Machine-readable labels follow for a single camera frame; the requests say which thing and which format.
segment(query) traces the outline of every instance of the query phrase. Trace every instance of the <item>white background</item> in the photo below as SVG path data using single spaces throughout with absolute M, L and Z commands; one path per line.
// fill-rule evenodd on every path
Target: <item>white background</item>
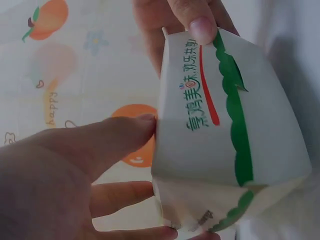
M 0 13 L 22 1 L 1 0 Z M 257 219 L 243 223 L 239 237 L 318 239 L 320 217 L 314 212 L 320 202 L 320 1 L 223 2 L 240 35 L 261 46 L 271 60 L 296 114 L 313 165 L 313 175 L 303 188 Z

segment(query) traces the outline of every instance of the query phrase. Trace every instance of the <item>green leaf illustration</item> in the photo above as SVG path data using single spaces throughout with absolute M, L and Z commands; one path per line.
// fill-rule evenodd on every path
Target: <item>green leaf illustration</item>
M 226 53 L 219 31 L 213 45 L 216 48 L 216 57 L 220 61 L 219 70 L 223 76 L 222 87 L 228 95 L 226 109 L 232 119 L 231 140 L 236 151 L 235 176 L 239 186 L 243 187 L 247 182 L 254 180 L 246 120 L 238 93 L 238 89 L 247 90 L 235 59 Z
M 218 231 L 221 231 L 225 228 L 228 228 L 232 226 L 234 223 L 236 223 L 246 212 L 249 205 L 254 199 L 254 193 L 251 190 L 248 190 L 245 192 L 241 198 L 238 200 L 238 206 L 231 209 L 225 219 L 222 219 L 219 221 L 218 224 L 214 225 L 212 228 L 210 228 L 208 231 L 211 233 L 215 233 Z
M 34 13 L 33 13 L 33 16 L 32 16 L 32 19 L 33 19 L 34 22 L 36 22 L 36 21 L 38 20 L 38 18 L 39 18 L 39 12 L 40 12 L 40 8 L 37 7 L 36 10 L 35 10 Z
M 34 28 L 30 28 L 30 30 L 22 37 L 22 41 L 25 43 L 25 39 L 29 37 L 29 35 L 33 32 Z

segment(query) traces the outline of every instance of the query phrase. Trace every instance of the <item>paper box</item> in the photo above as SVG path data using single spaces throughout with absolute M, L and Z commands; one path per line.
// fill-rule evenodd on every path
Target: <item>paper box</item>
M 258 47 L 224 30 L 206 46 L 188 32 L 167 36 L 152 165 L 165 225 L 223 230 L 310 172 L 296 117 Z

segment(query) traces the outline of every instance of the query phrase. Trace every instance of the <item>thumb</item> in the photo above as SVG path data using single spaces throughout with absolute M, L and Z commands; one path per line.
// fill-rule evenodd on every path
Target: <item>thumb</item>
M 45 130 L 30 140 L 63 156 L 94 182 L 112 165 L 143 147 L 155 128 L 152 114 L 112 117 L 76 128 Z
M 201 45 L 212 42 L 217 23 L 206 0 L 167 0 L 174 15 Z

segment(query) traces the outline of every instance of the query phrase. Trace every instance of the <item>hand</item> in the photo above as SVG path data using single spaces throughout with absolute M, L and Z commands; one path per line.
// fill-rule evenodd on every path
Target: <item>hand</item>
M 161 72 L 165 36 L 189 30 L 202 45 L 217 34 L 217 26 L 238 34 L 221 0 L 132 0 L 136 22 L 158 75 Z
M 153 115 L 50 129 L 0 148 L 0 239 L 173 240 L 169 227 L 99 232 L 92 218 L 153 195 L 150 182 L 93 185 L 154 134 Z M 205 234 L 196 240 L 216 239 Z

